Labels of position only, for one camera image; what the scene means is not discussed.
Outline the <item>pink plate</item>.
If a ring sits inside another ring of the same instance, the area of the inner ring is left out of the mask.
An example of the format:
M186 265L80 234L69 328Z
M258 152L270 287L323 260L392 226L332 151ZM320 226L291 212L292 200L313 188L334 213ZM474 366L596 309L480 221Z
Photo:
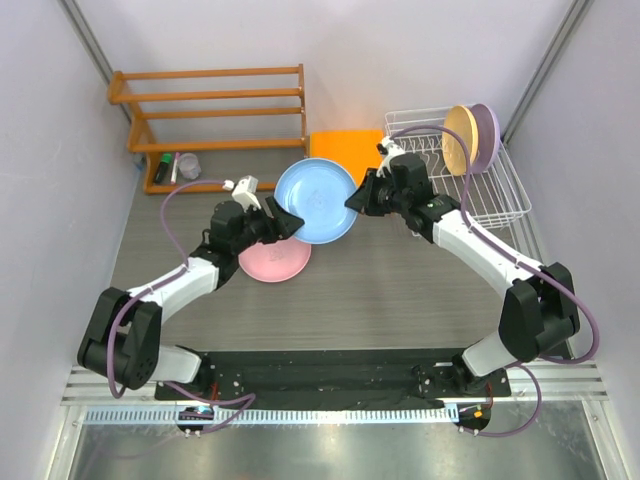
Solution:
M254 280L280 283L297 276L310 260L312 246L296 238L257 243L239 255L240 268Z

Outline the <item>blue plate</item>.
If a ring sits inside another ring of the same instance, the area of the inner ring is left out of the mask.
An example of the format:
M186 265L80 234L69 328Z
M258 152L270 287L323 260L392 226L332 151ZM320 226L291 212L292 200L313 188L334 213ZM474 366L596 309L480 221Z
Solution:
M324 158L294 163L282 173L274 191L279 205L304 221L294 237L311 245L332 243L351 230L357 213L345 202L355 192L350 173Z

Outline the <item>yellow plate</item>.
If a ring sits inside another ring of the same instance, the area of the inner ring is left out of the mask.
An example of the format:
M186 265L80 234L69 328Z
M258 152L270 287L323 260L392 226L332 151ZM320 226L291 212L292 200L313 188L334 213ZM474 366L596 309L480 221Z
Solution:
M444 121L444 127L453 131L465 144L473 165L478 153L479 130L471 110L463 105L452 107ZM445 166L453 176L462 176L467 171L466 159L460 142L450 133L442 133L442 151Z

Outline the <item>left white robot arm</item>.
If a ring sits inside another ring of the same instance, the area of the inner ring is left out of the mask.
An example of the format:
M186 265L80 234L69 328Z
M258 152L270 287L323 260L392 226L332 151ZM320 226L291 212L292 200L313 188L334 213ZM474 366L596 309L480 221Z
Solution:
M190 398L205 397L213 375L204 356L186 347L163 346L162 325L181 309L223 285L239 268L239 255L257 243L292 237L304 220L270 196L266 209L236 201L218 204L199 246L178 268L153 282L98 297L77 353L80 366L117 388L137 390L150 381L178 383Z

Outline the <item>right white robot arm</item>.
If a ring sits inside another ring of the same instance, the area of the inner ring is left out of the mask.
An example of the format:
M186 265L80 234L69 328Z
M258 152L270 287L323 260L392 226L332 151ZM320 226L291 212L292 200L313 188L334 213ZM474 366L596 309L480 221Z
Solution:
M502 295L496 331L452 359L455 392L475 394L491 374L535 360L578 333L569 270L520 255L465 216L457 200L434 192L417 155L397 156L381 172L368 169L345 205L367 216L400 215L412 232L458 257Z

